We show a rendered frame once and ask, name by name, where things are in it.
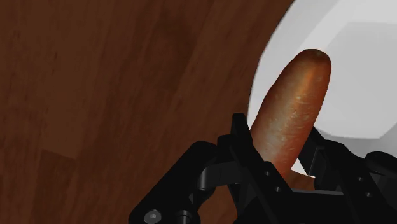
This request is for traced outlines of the white bowl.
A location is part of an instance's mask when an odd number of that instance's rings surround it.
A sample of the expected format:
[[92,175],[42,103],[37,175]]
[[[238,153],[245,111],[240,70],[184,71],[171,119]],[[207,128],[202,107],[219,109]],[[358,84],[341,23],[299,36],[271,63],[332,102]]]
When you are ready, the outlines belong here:
[[293,0],[261,55],[248,123],[285,65],[308,48],[332,64],[320,133],[360,157],[397,157],[397,0]]

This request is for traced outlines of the orange carrot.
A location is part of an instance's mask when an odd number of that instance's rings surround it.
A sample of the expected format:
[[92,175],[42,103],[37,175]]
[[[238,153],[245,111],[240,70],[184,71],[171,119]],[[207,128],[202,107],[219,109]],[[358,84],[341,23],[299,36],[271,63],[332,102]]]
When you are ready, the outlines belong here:
[[267,92],[250,128],[253,145],[291,188],[313,190],[311,177],[292,171],[319,115],[331,74],[329,56],[317,49],[297,54]]

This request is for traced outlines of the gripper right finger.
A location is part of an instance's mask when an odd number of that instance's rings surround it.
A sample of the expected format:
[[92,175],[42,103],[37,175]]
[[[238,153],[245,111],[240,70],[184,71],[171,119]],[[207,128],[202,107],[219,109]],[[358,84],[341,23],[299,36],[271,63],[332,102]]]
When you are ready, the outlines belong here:
[[381,151],[364,158],[313,128],[298,156],[314,176],[308,209],[318,224],[397,224],[397,158]]

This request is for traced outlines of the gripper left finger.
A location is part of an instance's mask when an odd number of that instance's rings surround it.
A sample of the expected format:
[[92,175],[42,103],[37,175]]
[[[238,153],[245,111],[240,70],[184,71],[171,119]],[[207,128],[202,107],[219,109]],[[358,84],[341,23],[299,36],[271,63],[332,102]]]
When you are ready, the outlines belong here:
[[293,224],[293,192],[253,146],[246,117],[235,113],[216,144],[193,143],[136,205],[128,224],[202,224],[201,205],[226,185],[237,210],[233,224]]

